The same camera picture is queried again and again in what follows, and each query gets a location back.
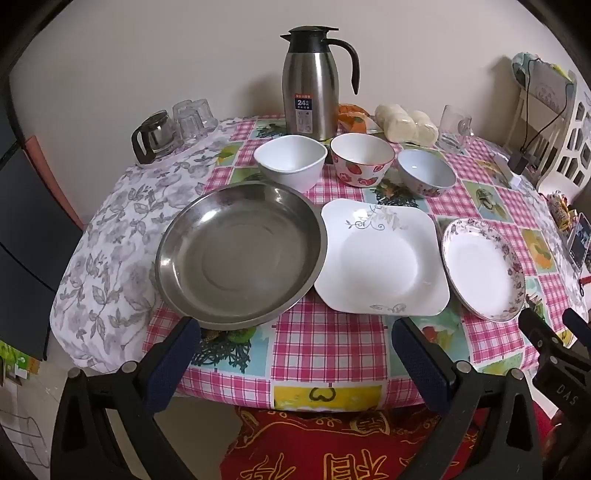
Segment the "white square plate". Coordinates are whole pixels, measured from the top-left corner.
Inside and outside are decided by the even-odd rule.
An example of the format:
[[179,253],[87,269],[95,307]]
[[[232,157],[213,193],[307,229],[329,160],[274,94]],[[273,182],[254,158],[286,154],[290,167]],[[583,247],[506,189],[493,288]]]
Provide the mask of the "white square plate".
[[433,220],[413,207],[337,199],[322,209],[328,249],[314,284],[333,310],[432,316],[449,301]]

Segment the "floral rim plate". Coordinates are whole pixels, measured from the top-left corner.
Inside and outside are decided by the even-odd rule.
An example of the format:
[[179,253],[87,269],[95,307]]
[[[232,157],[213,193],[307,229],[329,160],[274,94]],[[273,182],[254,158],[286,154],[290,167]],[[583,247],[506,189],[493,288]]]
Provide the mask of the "floral rim plate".
[[449,301],[433,220],[413,207],[337,199],[322,209],[328,246],[314,286],[333,310],[432,316]]
[[487,222],[458,218],[441,241],[443,264],[462,303],[491,322],[508,322],[525,304],[525,275],[515,251]]

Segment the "pink checkered tablecloth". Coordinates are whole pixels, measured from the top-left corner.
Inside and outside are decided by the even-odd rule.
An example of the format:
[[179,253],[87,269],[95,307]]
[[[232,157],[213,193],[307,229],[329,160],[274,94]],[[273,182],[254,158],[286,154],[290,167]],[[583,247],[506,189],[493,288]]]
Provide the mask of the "pink checkered tablecloth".
[[[277,116],[239,121],[229,143],[234,150],[220,155],[205,191],[260,178],[254,151],[284,130],[284,120]],[[408,148],[393,147],[396,152]],[[489,221],[513,246],[524,267],[530,305],[537,306],[568,343],[561,314],[569,306],[583,313],[582,300],[572,287],[564,286],[569,273],[560,251],[552,248],[556,244],[553,235],[558,233],[541,221],[540,215],[549,213],[540,213],[543,210],[536,204],[539,200],[531,185],[522,182],[525,185],[517,191],[499,182],[491,150],[480,139],[467,155],[450,155],[437,147],[433,151],[445,157],[459,180],[444,195],[415,199],[413,206],[434,220],[439,233],[457,217]],[[396,163],[376,188],[358,189],[339,181],[328,160],[321,179],[306,195],[318,206],[337,198],[399,205],[391,195],[395,191],[391,187],[398,182],[395,169]],[[476,192],[483,189],[496,208],[489,210],[479,200]],[[419,403],[418,391],[391,346],[394,319],[336,312],[312,289],[267,324],[238,332],[204,331],[178,390],[224,403],[284,410],[364,410]],[[453,360],[467,359],[479,371],[503,374],[513,367],[529,368],[537,360],[516,320],[504,324],[484,321],[453,295],[438,316],[413,321]],[[161,303],[148,327],[144,352],[162,341],[177,322],[178,316]]]

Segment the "blue padding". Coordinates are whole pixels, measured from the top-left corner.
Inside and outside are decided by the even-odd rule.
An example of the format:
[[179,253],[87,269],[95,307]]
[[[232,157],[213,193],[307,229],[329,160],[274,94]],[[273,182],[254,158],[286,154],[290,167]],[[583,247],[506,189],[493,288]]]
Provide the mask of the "blue padding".
[[167,344],[169,338],[152,347],[167,348],[167,350],[162,352],[163,357],[160,363],[154,368],[145,383],[144,406],[150,414],[163,411],[168,406],[168,402],[193,358],[201,340],[201,331],[197,320],[191,319],[178,333],[176,339]]
[[564,311],[562,323],[587,350],[591,351],[591,328],[573,309]]
[[446,414],[450,407],[447,380],[403,322],[394,322],[392,345],[429,410]]

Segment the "table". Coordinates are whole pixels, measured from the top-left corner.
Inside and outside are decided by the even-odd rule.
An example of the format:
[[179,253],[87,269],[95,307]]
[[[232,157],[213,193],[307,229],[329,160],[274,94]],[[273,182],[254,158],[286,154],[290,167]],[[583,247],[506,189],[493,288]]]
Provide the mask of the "table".
[[[166,168],[128,169],[92,220],[51,315],[56,338],[78,365],[111,371],[123,361],[139,360],[168,335],[178,316],[161,301],[153,276],[162,233],[174,213],[201,193],[260,178],[254,150],[285,133],[285,122],[274,116],[233,119],[222,122],[220,130],[208,137],[207,145],[187,150]],[[393,146],[397,152],[411,148]],[[331,164],[306,195],[318,206],[344,197],[417,207],[434,220],[439,235],[456,217],[485,218],[519,256],[528,301],[570,344],[562,311],[570,306],[586,319],[576,277],[545,201],[526,181],[519,190],[504,183],[492,161],[498,148],[476,139],[461,155],[427,149],[442,155],[459,178],[437,198],[414,198],[400,185],[395,166],[376,188],[357,189],[340,182]],[[487,209],[479,200],[482,195],[496,207]],[[336,312],[312,289],[272,322],[236,332],[204,331],[178,391],[279,410],[355,411],[419,403],[391,346],[395,319]],[[453,294],[442,313],[413,321],[453,360],[468,359],[479,371],[504,374],[537,360],[516,320],[496,324],[478,319]]]

